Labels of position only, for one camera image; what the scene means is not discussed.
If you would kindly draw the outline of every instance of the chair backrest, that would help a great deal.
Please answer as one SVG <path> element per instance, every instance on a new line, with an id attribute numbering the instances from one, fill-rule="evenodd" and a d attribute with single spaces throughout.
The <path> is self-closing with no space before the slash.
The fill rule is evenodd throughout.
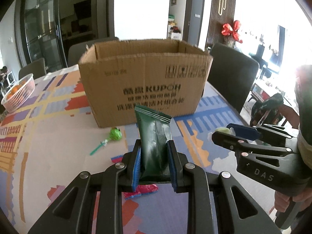
<path id="1" fill-rule="evenodd" d="M 240 112 L 255 81 L 259 63 L 221 43 L 214 44 L 210 54 L 213 62 L 208 82 Z"/>
<path id="2" fill-rule="evenodd" d="M 46 75 L 46 65 L 44 58 L 40 58 L 39 60 L 29 63 L 25 67 L 21 68 L 21 70 L 18 72 L 18 80 L 31 73 L 34 74 L 34 79 Z"/>
<path id="3" fill-rule="evenodd" d="M 264 53 L 264 45 L 259 45 L 258 49 L 257 49 L 256 56 L 259 58 L 262 58 L 263 53 Z"/>
<path id="4" fill-rule="evenodd" d="M 97 40 L 89 40 L 86 42 L 82 42 L 82 43 L 72 45 L 68 50 L 67 66 L 71 67 L 71 66 L 74 66 L 78 63 L 80 57 L 86 51 L 86 47 L 85 47 L 86 45 L 88 45 L 88 47 L 91 47 L 94 43 L 110 41 L 110 40 L 119 40 L 119 39 L 117 37 L 103 38 L 103 39 L 97 39 Z"/>

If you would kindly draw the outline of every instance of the red balloon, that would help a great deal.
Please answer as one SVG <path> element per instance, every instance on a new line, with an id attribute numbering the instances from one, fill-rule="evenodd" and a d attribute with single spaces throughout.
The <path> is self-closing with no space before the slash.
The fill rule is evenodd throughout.
<path id="1" fill-rule="evenodd" d="M 234 21 L 234 31 L 238 31 L 241 27 L 241 22 L 239 20 Z"/>
<path id="2" fill-rule="evenodd" d="M 223 25 L 223 30 L 221 31 L 221 34 L 223 36 L 229 36 L 232 35 L 235 41 L 239 43 L 243 43 L 242 40 L 240 40 L 240 35 L 238 34 L 238 30 L 241 27 L 241 22 L 239 20 L 234 21 L 234 29 L 230 24 L 224 24 Z"/>
<path id="3" fill-rule="evenodd" d="M 232 29 L 232 26 L 230 24 L 224 24 L 223 25 L 223 30 L 221 32 L 223 36 L 231 35 L 232 32 L 233 32 L 233 29 Z"/>

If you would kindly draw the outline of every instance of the orange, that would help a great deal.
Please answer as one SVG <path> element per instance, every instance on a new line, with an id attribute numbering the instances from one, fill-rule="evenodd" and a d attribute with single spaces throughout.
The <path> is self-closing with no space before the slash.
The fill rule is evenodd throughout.
<path id="1" fill-rule="evenodd" d="M 14 86 L 11 90 L 11 94 L 14 94 L 18 91 L 18 88 L 16 86 Z"/>
<path id="2" fill-rule="evenodd" d="M 7 100 L 10 98 L 10 97 L 12 97 L 13 95 L 10 93 L 10 94 L 8 94 L 7 95 Z"/>

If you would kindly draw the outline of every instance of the television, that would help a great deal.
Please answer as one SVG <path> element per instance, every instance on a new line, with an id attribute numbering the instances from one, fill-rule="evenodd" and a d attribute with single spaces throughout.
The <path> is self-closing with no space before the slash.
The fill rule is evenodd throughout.
<path id="1" fill-rule="evenodd" d="M 91 17 L 91 0 L 75 3 L 74 10 L 78 20 Z"/>

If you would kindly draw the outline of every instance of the white plastic basket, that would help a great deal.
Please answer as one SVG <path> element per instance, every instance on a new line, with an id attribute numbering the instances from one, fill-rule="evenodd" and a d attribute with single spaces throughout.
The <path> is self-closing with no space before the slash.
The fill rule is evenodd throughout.
<path id="1" fill-rule="evenodd" d="M 7 99 L 7 96 L 11 93 L 12 89 L 15 85 L 24 85 L 11 96 L 9 99 Z M 25 103 L 25 101 L 30 97 L 30 95 L 35 90 L 35 82 L 34 82 L 34 75 L 29 74 L 25 77 L 23 77 L 21 80 L 19 80 L 9 91 L 4 95 L 1 105 L 5 107 L 5 109 L 12 113 L 16 109 L 18 109 L 22 104 Z"/>

